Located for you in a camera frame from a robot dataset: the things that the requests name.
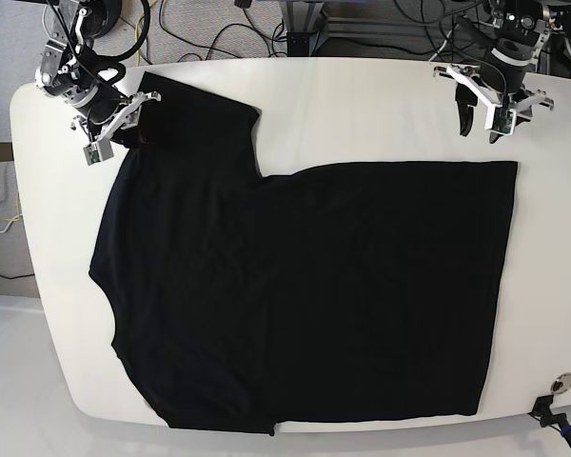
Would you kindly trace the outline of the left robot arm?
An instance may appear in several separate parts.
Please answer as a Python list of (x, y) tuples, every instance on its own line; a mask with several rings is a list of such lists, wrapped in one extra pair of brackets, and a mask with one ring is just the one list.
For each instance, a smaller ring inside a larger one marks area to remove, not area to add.
[(459, 135), (470, 133), (475, 107), (482, 104), (483, 128), (494, 144), (529, 123), (535, 106), (555, 107), (545, 91), (528, 89), (524, 77), (537, 69), (552, 34), (571, 39), (571, 1), (485, 1), (483, 7), (492, 18), (493, 36), (465, 16), (455, 19), (455, 25), (483, 49), (483, 56), (474, 59), (474, 66), (437, 66), (433, 74), (456, 82)]

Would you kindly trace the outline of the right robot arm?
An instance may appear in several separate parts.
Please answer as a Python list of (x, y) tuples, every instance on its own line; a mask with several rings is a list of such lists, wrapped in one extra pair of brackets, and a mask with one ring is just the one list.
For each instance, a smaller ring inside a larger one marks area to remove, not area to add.
[(53, 14), (53, 24), (35, 72), (36, 85), (77, 111), (73, 126), (87, 135), (89, 161), (99, 162), (111, 154), (113, 142), (124, 144), (127, 132), (137, 128), (142, 106), (161, 99), (156, 91), (126, 95), (117, 88), (127, 73), (124, 62), (148, 37), (150, 3), (142, 3), (134, 44), (116, 55), (98, 54), (93, 45), (116, 25), (120, 1), (47, 1), (45, 10)]

